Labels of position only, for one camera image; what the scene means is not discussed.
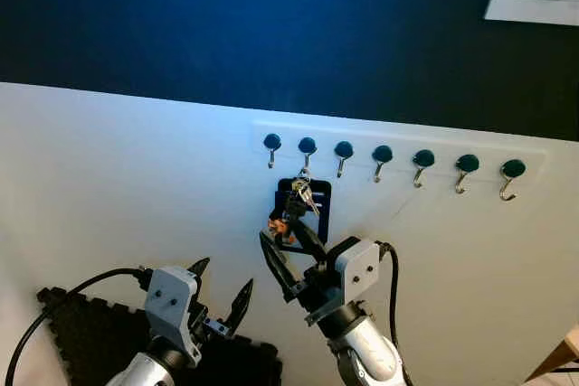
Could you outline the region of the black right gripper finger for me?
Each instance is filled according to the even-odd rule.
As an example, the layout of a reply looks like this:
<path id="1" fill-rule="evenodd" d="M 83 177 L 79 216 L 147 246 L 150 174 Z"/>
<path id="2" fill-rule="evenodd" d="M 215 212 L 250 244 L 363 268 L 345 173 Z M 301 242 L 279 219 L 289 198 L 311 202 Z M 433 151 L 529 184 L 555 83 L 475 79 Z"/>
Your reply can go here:
<path id="1" fill-rule="evenodd" d="M 329 259 L 324 244 L 306 223 L 299 218 L 290 218 L 289 235 L 294 239 L 295 244 L 300 246 L 303 253 L 308 253 L 323 269 L 329 268 Z"/>
<path id="2" fill-rule="evenodd" d="M 300 292 L 300 279 L 290 270 L 290 264 L 277 241 L 274 241 L 265 231 L 260 232 L 261 250 L 265 259 L 266 267 L 276 279 L 281 288 L 282 299 L 286 303 L 292 302 Z"/>

